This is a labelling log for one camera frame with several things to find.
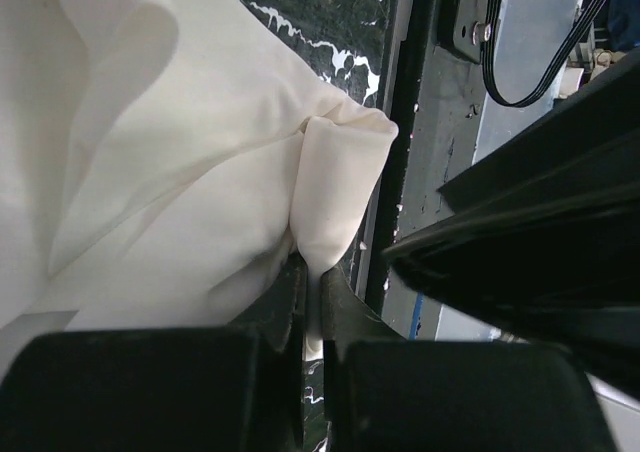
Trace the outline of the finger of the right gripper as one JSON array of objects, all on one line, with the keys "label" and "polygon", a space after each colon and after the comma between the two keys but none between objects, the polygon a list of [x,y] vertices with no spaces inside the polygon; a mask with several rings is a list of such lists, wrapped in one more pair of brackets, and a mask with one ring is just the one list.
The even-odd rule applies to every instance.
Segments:
[{"label": "finger of the right gripper", "polygon": [[441,187],[385,256],[411,289],[639,393],[639,55]]}]

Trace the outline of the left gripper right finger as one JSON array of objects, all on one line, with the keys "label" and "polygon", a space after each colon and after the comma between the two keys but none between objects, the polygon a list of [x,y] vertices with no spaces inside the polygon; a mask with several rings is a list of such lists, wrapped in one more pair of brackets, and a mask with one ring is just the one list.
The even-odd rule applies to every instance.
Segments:
[{"label": "left gripper right finger", "polygon": [[335,451],[612,451],[586,375],[558,349],[408,340],[321,279],[325,410]]}]

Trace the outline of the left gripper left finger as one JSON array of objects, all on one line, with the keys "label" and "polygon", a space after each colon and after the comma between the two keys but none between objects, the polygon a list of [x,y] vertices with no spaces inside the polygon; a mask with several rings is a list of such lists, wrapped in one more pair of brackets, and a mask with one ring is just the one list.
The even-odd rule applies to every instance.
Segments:
[{"label": "left gripper left finger", "polygon": [[49,333],[1,384],[5,451],[298,451],[307,268],[223,327]]}]

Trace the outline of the white underwear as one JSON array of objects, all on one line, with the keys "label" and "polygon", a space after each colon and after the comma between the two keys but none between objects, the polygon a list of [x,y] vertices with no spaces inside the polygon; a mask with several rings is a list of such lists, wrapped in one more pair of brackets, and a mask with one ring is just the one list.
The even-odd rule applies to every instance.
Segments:
[{"label": "white underwear", "polygon": [[240,0],[1,0],[1,362],[223,325],[354,239],[397,126]]}]

